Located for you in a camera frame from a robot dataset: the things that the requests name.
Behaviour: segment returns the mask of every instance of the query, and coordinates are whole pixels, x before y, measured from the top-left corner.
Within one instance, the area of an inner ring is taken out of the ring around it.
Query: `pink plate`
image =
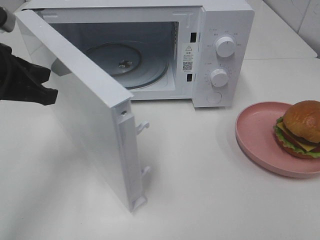
[[[244,109],[235,124],[237,142],[251,160],[271,172],[292,178],[319,175],[320,159],[294,157],[276,143],[273,126],[290,106],[260,102]]]

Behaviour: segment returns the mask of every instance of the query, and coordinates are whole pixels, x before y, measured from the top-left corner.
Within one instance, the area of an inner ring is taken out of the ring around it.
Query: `warning label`
[[[185,73],[194,71],[196,56],[198,53],[198,44],[189,42],[182,44],[182,66],[181,70]]]

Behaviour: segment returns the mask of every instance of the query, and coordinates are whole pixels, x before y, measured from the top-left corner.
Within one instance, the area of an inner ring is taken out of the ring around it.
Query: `white knob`
[[[210,81],[214,87],[222,87],[228,83],[229,77],[224,69],[216,69],[210,74]]]
[[[230,36],[223,36],[215,43],[215,51],[220,57],[227,58],[234,54],[236,43]]]

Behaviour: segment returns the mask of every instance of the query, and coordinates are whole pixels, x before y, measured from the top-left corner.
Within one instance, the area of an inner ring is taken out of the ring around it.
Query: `cheese slice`
[[[276,124],[276,126],[278,128],[280,128],[282,131],[284,131],[286,134],[288,134],[289,136],[292,136],[292,133],[289,132],[286,128],[285,128],[285,125],[284,125],[284,122],[279,122]],[[298,141],[297,139],[294,139],[295,142],[301,147],[303,148],[304,150],[306,150],[307,152],[310,152],[312,149],[315,149],[317,146],[312,146],[312,145],[308,145],[308,144],[304,144],[300,141]]]

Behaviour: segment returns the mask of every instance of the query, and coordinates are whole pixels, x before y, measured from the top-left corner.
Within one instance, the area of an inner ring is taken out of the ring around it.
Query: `qr code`
[[[183,62],[183,71],[191,71],[192,70],[192,61],[184,61]]]

